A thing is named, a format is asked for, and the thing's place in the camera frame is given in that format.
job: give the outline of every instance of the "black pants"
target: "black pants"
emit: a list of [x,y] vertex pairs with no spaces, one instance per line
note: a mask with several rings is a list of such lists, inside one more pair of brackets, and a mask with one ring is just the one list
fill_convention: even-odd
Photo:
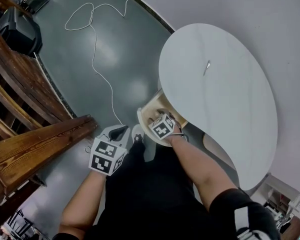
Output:
[[107,177],[106,209],[120,205],[164,209],[196,200],[193,183],[171,147],[157,145],[155,157],[149,162],[145,162],[144,152],[144,144],[135,142],[121,167]]

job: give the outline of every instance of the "person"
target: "person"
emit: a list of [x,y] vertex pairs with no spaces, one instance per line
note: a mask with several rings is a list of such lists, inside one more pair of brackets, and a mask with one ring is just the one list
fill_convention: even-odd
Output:
[[[223,169],[181,136],[145,162],[144,132],[111,176],[91,171],[62,213],[54,240],[115,238],[279,240],[275,221]],[[96,219],[105,185],[105,209]],[[196,186],[202,204],[194,194]]]

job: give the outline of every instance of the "white wall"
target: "white wall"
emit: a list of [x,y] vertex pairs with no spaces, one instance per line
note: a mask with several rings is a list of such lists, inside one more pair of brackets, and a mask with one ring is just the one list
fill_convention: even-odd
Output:
[[191,23],[212,24],[250,50],[277,107],[278,143],[270,172],[300,191],[300,0],[143,1],[176,30]]

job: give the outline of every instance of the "cable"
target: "cable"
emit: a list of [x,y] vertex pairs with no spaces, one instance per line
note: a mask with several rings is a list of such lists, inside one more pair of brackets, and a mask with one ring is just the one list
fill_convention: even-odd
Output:
[[[93,57],[92,57],[92,61],[91,61],[91,65],[92,65],[92,68],[93,70],[99,75],[101,76],[106,82],[107,84],[110,86],[110,89],[111,89],[111,106],[112,106],[112,111],[113,111],[113,114],[114,116],[116,117],[116,119],[120,122],[121,125],[123,125],[123,123],[120,121],[120,119],[118,118],[116,112],[115,112],[115,109],[114,109],[114,90],[111,86],[111,84],[109,83],[109,81],[101,74],[99,73],[98,71],[96,71],[95,67],[94,67],[94,60],[95,60],[95,57],[96,57],[96,48],[97,48],[97,32],[95,30],[95,28],[91,25],[92,24],[92,21],[94,20],[94,12],[95,12],[95,9],[101,7],[101,6],[110,6],[112,7],[113,9],[115,9],[122,17],[125,17],[126,16],[126,12],[127,12],[127,2],[129,0],[125,1],[125,8],[124,8],[124,14],[122,14],[120,11],[118,11],[118,9],[116,9],[114,6],[112,6],[111,4],[108,4],[108,3],[103,3],[103,4],[100,4],[98,5],[97,7],[95,7],[93,5],[93,3],[91,2],[86,2],[85,4],[81,5],[78,9],[76,9],[72,15],[70,16],[70,18],[67,20],[67,22],[65,23],[64,25],[64,29],[67,30],[67,31],[77,31],[77,30],[83,30],[87,27],[91,27],[95,33],[95,42],[94,42],[94,50],[93,50]],[[91,16],[90,16],[90,20],[89,20],[89,24],[86,25],[86,26],[83,26],[83,27],[80,27],[80,28],[74,28],[74,29],[69,29],[67,28],[67,24],[68,22],[71,20],[71,18],[76,14],[77,11],[79,11],[82,7],[84,7],[85,5],[91,5],[92,6],[92,10],[91,10]]]

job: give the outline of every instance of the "black shirt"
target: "black shirt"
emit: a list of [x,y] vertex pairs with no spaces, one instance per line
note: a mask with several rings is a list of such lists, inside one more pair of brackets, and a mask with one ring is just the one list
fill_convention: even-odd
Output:
[[[280,239],[270,212],[239,189],[228,189],[219,194],[209,212],[198,201],[171,207],[167,205],[166,208],[135,203],[125,207],[106,207],[97,225],[85,234],[85,239],[238,239],[243,232],[254,235],[251,239]],[[247,227],[238,228],[235,211],[245,207]],[[77,238],[59,233],[53,239]]]

